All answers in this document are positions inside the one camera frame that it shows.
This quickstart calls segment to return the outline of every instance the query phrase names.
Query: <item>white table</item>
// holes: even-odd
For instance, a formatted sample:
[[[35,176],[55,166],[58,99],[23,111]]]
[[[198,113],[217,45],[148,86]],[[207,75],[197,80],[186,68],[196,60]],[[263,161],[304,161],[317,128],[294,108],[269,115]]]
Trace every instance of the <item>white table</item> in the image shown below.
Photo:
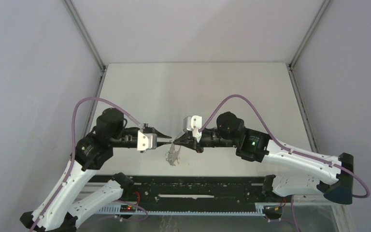
[[[241,94],[259,110],[275,136],[310,150],[294,90],[284,63],[137,63],[110,64],[100,97],[110,100],[163,134],[176,137],[183,118],[200,115],[207,120],[230,94]],[[99,102],[94,118],[108,105]],[[265,132],[252,109],[241,99],[231,99],[218,112],[231,111],[245,126]],[[215,119],[209,128],[215,127]],[[297,174],[284,166],[247,162],[235,148],[205,148],[202,154],[181,148],[180,161],[166,161],[169,145],[144,154],[115,148],[114,156],[99,174],[129,175],[264,176]]]

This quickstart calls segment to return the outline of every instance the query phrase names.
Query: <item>white wall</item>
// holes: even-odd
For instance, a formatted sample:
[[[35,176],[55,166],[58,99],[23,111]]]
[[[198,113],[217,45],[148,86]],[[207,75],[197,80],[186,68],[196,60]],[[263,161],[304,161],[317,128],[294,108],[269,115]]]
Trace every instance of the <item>white wall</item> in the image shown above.
[[[75,103],[100,69],[61,1],[0,1],[0,231],[25,231],[65,168]],[[89,104],[79,111],[77,135]]]
[[[77,0],[106,63],[290,62],[322,0]]]
[[[333,1],[294,71],[321,152],[353,154],[371,188],[371,1]],[[371,231],[371,196],[349,209]]]

